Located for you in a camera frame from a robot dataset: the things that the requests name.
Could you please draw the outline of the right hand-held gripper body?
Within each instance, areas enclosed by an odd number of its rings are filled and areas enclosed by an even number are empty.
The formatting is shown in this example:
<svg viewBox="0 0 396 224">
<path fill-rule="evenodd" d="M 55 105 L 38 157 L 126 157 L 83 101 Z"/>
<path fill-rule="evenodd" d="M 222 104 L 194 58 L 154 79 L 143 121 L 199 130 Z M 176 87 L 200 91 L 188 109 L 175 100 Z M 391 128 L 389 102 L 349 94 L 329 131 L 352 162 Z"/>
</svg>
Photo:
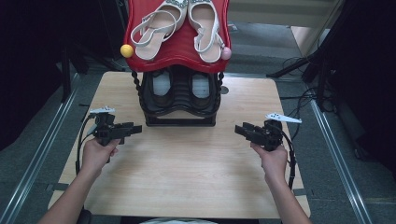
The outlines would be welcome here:
<svg viewBox="0 0 396 224">
<path fill-rule="evenodd" d="M 291 140 L 283 131 L 283 122 L 291 122 L 301 124 L 301 119 L 288 117 L 278 114 L 276 112 L 267 114 L 266 121 L 263 123 L 263 133 L 267 137 L 266 143 L 263 144 L 267 151 L 274 151 L 278 146 L 283 144 L 283 139 L 287 140 L 289 147 L 291 147 Z"/>
</svg>

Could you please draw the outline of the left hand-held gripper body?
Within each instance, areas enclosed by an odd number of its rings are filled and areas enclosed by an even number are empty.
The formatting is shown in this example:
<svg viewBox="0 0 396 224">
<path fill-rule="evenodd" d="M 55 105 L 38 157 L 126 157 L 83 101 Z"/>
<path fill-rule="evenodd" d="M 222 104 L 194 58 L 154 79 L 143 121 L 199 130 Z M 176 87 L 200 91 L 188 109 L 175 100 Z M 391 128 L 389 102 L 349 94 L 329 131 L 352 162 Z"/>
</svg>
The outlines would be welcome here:
<svg viewBox="0 0 396 224">
<path fill-rule="evenodd" d="M 89 134 L 101 140 L 101 145 L 106 146 L 114 139 L 120 139 L 120 144 L 124 142 L 124 132 L 121 124 L 115 124 L 113 115 L 115 109 L 109 106 L 91 109 L 89 118 L 94 119 L 94 124 L 89 129 Z"/>
</svg>

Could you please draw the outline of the black leather shoe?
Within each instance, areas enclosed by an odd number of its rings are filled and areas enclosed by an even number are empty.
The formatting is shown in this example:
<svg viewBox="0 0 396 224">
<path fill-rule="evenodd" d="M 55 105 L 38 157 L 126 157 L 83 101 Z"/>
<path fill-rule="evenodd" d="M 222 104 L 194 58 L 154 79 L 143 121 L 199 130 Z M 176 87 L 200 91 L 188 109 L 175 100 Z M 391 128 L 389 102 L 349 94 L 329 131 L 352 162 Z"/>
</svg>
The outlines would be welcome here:
<svg viewBox="0 0 396 224">
<path fill-rule="evenodd" d="M 157 106 L 166 107 L 171 104 L 172 91 L 171 91 L 171 75 L 163 69 L 155 71 L 152 74 L 152 87 L 154 102 Z"/>
<path fill-rule="evenodd" d="M 211 84 L 208 74 L 192 74 L 189 85 L 192 106 L 197 109 L 207 108 L 211 101 Z"/>
</svg>

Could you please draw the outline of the red and black shoe rack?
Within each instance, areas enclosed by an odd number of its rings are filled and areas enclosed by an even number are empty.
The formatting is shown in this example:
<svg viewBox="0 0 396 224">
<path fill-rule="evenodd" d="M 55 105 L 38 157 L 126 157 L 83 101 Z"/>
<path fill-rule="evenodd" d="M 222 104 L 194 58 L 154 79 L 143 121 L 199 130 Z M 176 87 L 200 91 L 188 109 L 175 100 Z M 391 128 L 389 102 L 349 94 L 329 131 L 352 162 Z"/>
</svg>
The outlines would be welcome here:
<svg viewBox="0 0 396 224">
<path fill-rule="evenodd" d="M 212 0 L 219 17 L 219 35 L 224 47 L 220 59 L 205 63 L 194 49 L 195 30 L 187 16 L 179 30 L 165 42 L 156 57 L 145 61 L 134 54 L 130 34 L 142 18 L 154 11 L 163 0 L 127 0 L 127 28 L 120 47 L 120 54 L 132 70 L 138 98 L 148 126 L 214 126 L 220 105 L 220 86 L 227 62 L 231 58 L 231 40 L 227 28 L 229 0 Z M 151 91 L 152 74 L 167 70 L 171 75 L 172 101 L 169 106 L 157 106 Z M 191 104 L 190 78 L 192 74 L 208 74 L 211 84 L 211 101 L 207 108 L 197 109 Z"/>
</svg>

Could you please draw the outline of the white slingback heeled shoe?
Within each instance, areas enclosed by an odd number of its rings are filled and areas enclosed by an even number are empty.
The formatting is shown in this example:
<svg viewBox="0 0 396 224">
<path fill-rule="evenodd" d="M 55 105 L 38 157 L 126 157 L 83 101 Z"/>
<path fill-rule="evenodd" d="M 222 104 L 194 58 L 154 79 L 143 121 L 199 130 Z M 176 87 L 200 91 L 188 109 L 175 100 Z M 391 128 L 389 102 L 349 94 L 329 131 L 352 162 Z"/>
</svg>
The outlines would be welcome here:
<svg viewBox="0 0 396 224">
<path fill-rule="evenodd" d="M 187 16 L 188 0 L 163 2 L 132 30 L 130 38 L 134 54 L 145 61 L 153 60 L 163 42 L 179 30 Z"/>
<path fill-rule="evenodd" d="M 195 51 L 205 63 L 217 62 L 224 43 L 219 35 L 219 17 L 212 0 L 189 0 L 188 16 L 196 32 L 193 39 Z"/>
</svg>

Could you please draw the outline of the person's left hand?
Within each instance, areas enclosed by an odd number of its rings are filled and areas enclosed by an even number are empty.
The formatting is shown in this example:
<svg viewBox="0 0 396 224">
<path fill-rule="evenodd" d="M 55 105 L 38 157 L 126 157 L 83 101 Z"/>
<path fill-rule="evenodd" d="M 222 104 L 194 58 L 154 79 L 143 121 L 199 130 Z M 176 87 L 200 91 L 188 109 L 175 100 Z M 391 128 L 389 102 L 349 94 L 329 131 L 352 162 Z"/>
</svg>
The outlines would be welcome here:
<svg viewBox="0 0 396 224">
<path fill-rule="evenodd" d="M 111 140 L 106 146 L 102 146 L 97 138 L 87 141 L 83 148 L 80 173 L 89 177 L 98 177 L 107 161 L 119 151 L 117 149 L 119 143 L 120 139 Z"/>
</svg>

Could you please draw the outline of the person's right hand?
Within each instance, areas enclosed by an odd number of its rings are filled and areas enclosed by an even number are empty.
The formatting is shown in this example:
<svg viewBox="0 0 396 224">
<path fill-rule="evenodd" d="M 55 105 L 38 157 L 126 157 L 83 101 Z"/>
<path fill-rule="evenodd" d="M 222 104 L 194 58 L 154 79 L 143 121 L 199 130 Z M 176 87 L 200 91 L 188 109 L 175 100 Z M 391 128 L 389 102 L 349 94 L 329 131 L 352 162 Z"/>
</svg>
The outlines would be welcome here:
<svg viewBox="0 0 396 224">
<path fill-rule="evenodd" d="M 263 147 L 250 144 L 250 147 L 259 155 L 262 161 L 265 181 L 268 185 L 283 183 L 285 181 L 286 163 L 288 152 L 283 146 L 278 146 L 273 151 L 267 151 Z"/>
</svg>

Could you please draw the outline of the black metal stand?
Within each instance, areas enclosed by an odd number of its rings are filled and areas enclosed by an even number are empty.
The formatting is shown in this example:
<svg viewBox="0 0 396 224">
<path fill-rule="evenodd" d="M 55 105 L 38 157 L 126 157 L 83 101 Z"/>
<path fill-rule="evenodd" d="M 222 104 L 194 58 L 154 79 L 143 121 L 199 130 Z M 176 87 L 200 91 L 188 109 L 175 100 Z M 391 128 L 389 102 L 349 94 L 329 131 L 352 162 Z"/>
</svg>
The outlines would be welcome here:
<svg viewBox="0 0 396 224">
<path fill-rule="evenodd" d="M 64 103 L 72 92 L 72 84 L 70 77 L 70 65 L 73 65 L 78 73 L 86 74 L 89 71 L 89 65 L 85 59 L 88 56 L 97 63 L 108 68 L 110 71 L 123 71 L 120 65 L 115 65 L 107 61 L 104 57 L 99 56 L 94 51 L 84 47 L 78 42 L 64 42 L 61 53 L 61 71 L 63 84 L 63 97 L 61 102 Z"/>
<path fill-rule="evenodd" d="M 326 53 L 332 42 L 333 34 L 332 30 L 329 30 L 326 36 L 323 38 L 321 44 L 318 48 L 311 54 L 302 59 L 297 60 L 295 63 L 286 66 L 285 68 L 274 72 L 273 74 L 267 75 L 267 77 L 278 78 L 283 77 L 287 73 L 294 71 L 298 68 L 306 66 L 303 74 L 302 80 L 306 83 L 312 82 L 315 78 L 318 79 L 318 86 L 316 90 L 317 95 L 317 106 L 321 111 L 325 110 L 325 83 L 326 78 L 331 72 L 330 62 L 326 57 Z"/>
</svg>

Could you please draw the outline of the person's grey clothing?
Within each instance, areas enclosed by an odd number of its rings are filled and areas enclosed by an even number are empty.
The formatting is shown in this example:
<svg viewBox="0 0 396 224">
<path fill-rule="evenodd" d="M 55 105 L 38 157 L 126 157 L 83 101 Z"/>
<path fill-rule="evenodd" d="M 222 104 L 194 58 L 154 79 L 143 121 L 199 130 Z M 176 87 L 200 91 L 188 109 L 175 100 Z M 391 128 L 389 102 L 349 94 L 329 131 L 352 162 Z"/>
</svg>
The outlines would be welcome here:
<svg viewBox="0 0 396 224">
<path fill-rule="evenodd" d="M 154 218 L 139 224 L 219 224 L 217 222 L 191 218 Z"/>
</svg>

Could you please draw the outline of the dark curtain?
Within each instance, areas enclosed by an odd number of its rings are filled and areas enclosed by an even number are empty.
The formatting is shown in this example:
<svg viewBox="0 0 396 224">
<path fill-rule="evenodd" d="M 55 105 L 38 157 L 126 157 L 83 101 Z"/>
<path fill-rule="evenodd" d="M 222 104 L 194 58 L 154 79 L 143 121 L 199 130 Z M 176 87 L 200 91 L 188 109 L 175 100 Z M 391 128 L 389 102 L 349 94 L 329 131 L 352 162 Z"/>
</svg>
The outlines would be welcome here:
<svg viewBox="0 0 396 224">
<path fill-rule="evenodd" d="M 0 151 L 63 89 L 64 42 L 120 57 L 127 0 L 0 0 Z"/>
<path fill-rule="evenodd" d="M 396 181 L 396 0 L 346 0 L 333 30 L 341 118 L 360 157 Z"/>
</svg>

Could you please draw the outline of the beige wooden furniture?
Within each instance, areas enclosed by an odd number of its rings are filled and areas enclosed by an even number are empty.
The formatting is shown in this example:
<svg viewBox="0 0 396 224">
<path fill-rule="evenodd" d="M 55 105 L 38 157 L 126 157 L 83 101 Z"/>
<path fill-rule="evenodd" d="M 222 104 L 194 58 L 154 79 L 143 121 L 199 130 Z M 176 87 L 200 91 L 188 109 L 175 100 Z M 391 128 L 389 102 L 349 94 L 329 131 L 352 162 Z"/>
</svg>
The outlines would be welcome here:
<svg viewBox="0 0 396 224">
<path fill-rule="evenodd" d="M 230 0 L 231 21 L 288 25 L 303 56 L 314 51 L 346 0 Z"/>
</svg>

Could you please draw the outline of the metal floor rail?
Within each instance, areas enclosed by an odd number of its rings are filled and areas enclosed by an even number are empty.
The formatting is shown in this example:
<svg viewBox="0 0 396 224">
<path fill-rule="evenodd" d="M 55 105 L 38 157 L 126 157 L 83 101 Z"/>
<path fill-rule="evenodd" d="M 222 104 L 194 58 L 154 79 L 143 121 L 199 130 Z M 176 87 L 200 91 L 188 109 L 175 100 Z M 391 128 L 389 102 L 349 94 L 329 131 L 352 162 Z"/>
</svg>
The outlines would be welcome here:
<svg viewBox="0 0 396 224">
<path fill-rule="evenodd" d="M 64 122 L 64 118 L 75 99 L 79 81 L 80 75 L 75 73 L 72 76 L 72 91 L 70 95 L 66 97 L 65 102 L 58 106 L 56 114 L 51 120 L 45 135 L 41 138 L 39 145 L 35 149 L 33 158 L 24 170 L 23 176 L 18 182 L 18 185 L 12 191 L 12 195 L 7 201 L 7 206 L 2 210 L 2 214 L 0 215 L 0 224 L 10 224 L 16 219 L 20 212 L 21 207 L 35 182 L 38 172 L 50 151 L 50 147 Z"/>
<path fill-rule="evenodd" d="M 241 78 L 272 78 L 265 74 L 239 74 L 239 73 L 224 73 L 226 77 L 241 77 Z"/>
<path fill-rule="evenodd" d="M 347 167 L 347 163 L 325 114 L 320 111 L 315 102 L 311 102 L 310 104 L 358 223 L 374 224 L 360 190 Z"/>
</svg>

